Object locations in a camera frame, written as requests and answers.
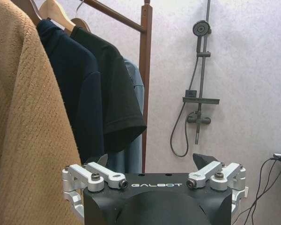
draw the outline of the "clothes rack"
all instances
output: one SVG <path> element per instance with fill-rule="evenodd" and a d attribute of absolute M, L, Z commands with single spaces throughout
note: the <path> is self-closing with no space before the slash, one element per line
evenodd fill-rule
<path fill-rule="evenodd" d="M 144 120 L 148 121 L 148 97 L 149 97 L 149 77 L 150 77 L 150 55 L 151 55 L 151 34 L 152 34 L 152 13 L 153 8 L 150 6 L 150 0 L 145 0 L 145 4 L 141 7 L 140 25 L 127 17 L 121 15 L 117 11 L 109 8 L 97 0 L 85 0 L 84 3 L 97 9 L 98 11 L 112 17 L 115 20 L 140 32 L 140 60 L 139 70 L 145 86 L 144 96 Z M 142 171 L 145 172 L 146 164 L 146 143 L 147 131 L 142 134 Z"/>

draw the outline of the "screw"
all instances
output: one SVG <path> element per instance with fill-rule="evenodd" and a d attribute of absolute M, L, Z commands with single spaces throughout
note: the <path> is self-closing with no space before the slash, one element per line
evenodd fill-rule
<path fill-rule="evenodd" d="M 95 173 L 92 174 L 91 178 L 92 178 L 93 181 L 100 180 L 100 174 L 95 172 Z"/>
<path fill-rule="evenodd" d="M 215 177 L 216 179 L 218 179 L 218 180 L 221 180 L 221 179 L 224 178 L 224 174 L 223 174 L 222 172 L 216 172 L 216 173 L 214 174 L 214 177 Z"/>
<path fill-rule="evenodd" d="M 193 188 L 196 188 L 197 183 L 196 183 L 195 180 L 188 180 L 188 181 L 186 182 L 186 185 L 187 185 L 189 188 L 193 189 Z"/>
<path fill-rule="evenodd" d="M 128 187 L 128 181 L 126 181 L 126 180 L 121 180 L 120 183 L 118 184 L 118 186 L 119 186 L 122 190 L 124 190 L 125 188 Z"/>

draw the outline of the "handheld shower head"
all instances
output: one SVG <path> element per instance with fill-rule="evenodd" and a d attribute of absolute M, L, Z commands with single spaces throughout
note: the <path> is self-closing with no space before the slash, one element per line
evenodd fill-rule
<path fill-rule="evenodd" d="M 192 32 L 198 37 L 197 41 L 197 53 L 201 51 L 201 40 L 204 35 L 210 31 L 210 25 L 205 20 L 200 20 L 194 24 L 192 27 Z"/>
<path fill-rule="evenodd" d="M 192 27 L 193 34 L 202 37 L 206 35 L 210 30 L 210 25 L 205 20 L 200 20 Z"/>

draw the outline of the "wooden hanger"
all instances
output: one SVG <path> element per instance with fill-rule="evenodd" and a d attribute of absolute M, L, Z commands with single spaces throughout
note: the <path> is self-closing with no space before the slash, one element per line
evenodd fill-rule
<path fill-rule="evenodd" d="M 56 0 L 46 0 L 39 8 L 40 15 L 43 19 L 52 19 L 72 31 L 75 23 L 70 21 L 64 9 Z"/>
<path fill-rule="evenodd" d="M 79 4 L 79 6 L 77 7 L 76 12 L 75 12 L 75 18 L 72 19 L 71 21 L 73 23 L 75 23 L 78 27 L 81 27 L 82 29 L 90 32 L 90 28 L 89 28 L 88 24 L 83 19 L 77 18 L 78 10 L 79 10 L 80 6 L 83 4 L 83 2 L 84 2 L 84 0 L 82 0 L 81 3 Z M 65 29 L 65 33 L 69 36 L 71 35 L 71 31 L 69 31 L 68 29 Z"/>
<path fill-rule="evenodd" d="M 11 0 L 16 6 L 18 6 L 23 12 L 25 12 L 33 23 L 37 26 L 42 20 L 40 12 L 34 0 Z"/>

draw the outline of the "wall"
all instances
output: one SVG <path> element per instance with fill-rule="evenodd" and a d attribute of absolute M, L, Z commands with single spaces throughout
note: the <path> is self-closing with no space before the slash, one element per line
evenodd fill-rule
<path fill-rule="evenodd" d="M 79 1 L 58 2 L 73 18 Z M 141 0 L 101 2 L 140 21 Z M 281 0 L 212 0 L 212 35 L 207 45 L 212 56 L 207 59 L 203 97 L 221 101 L 203 106 L 212 123 L 202 126 L 199 145 L 193 144 L 194 125 L 188 125 L 190 152 L 177 158 L 170 151 L 169 137 L 195 62 L 196 37 L 191 27 L 205 18 L 206 2 L 151 0 L 154 16 L 146 172 L 195 171 L 193 152 L 213 155 L 226 163 L 242 163 L 250 188 L 249 198 L 242 203 L 246 209 L 253 202 L 262 162 L 273 152 L 281 153 Z M 79 17 L 93 33 L 138 62 L 138 32 L 85 4 Z M 193 86 L 197 90 L 199 75 Z M 184 118 L 196 107 L 186 106 L 175 134 L 174 146 L 180 153 L 185 149 Z M 265 177 L 269 167 L 265 167 Z M 277 164 L 273 174 L 279 169 Z M 260 199 L 255 218 L 258 225 L 281 225 L 281 177 Z"/>

